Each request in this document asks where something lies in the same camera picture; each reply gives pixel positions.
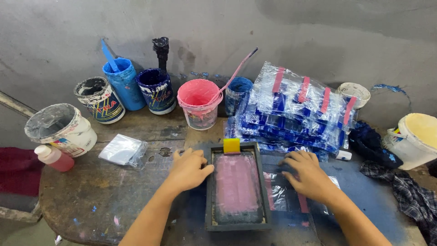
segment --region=stack of plastic bags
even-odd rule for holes
[[[266,62],[253,90],[229,118],[225,135],[256,141],[264,151],[312,151],[327,161],[356,122],[356,100]]]

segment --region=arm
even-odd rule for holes
[[[199,186],[214,171],[206,165],[203,151],[189,148],[182,156],[173,155],[173,167],[137,219],[121,240],[119,246],[158,246],[161,243],[171,203],[182,191]]]
[[[297,180],[289,172],[282,172],[295,190],[330,208],[351,246],[391,246],[352,200],[332,183],[314,153],[293,151],[279,165],[284,163],[299,173],[300,180]]]

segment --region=paint bucket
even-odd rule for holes
[[[93,77],[78,83],[74,95],[102,124],[117,122],[125,115],[125,107],[105,78]]]
[[[162,115],[176,107],[170,75],[159,68],[146,69],[135,78],[150,112]]]
[[[87,153],[97,141],[90,122],[67,103],[55,104],[34,114],[24,132],[31,141],[50,144],[70,157]]]
[[[356,83],[342,83],[336,92],[348,97],[356,97],[357,101],[354,104],[354,109],[361,109],[370,99],[370,92],[364,86]]]
[[[226,114],[233,116],[240,100],[253,88],[252,81],[244,77],[235,77],[226,88]]]
[[[184,110],[189,127],[202,131],[215,125],[217,121],[217,105],[223,100],[223,93],[220,93],[220,96],[210,105],[206,104],[209,103],[219,90],[219,87],[214,82],[206,79],[191,80],[179,88],[177,99],[179,105]]]
[[[397,129],[388,129],[381,144],[404,162],[399,169],[410,170],[437,158],[436,136],[435,117],[412,113],[399,121]]]
[[[120,98],[121,103],[127,110],[131,111],[144,108],[146,101],[135,81],[136,71],[132,62],[125,58],[117,58],[114,62],[120,72],[114,73],[109,63],[103,66],[103,72]]]

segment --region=plastic bottle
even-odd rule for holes
[[[74,165],[74,160],[71,157],[55,147],[40,145],[35,148],[34,152],[38,155],[38,160],[60,172],[66,172]]]

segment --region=pink ink bucket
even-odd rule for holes
[[[177,100],[184,110],[189,127],[203,131],[215,125],[217,106],[223,100],[223,93],[214,102],[207,104],[219,90],[214,82],[206,79],[191,80],[179,88]]]

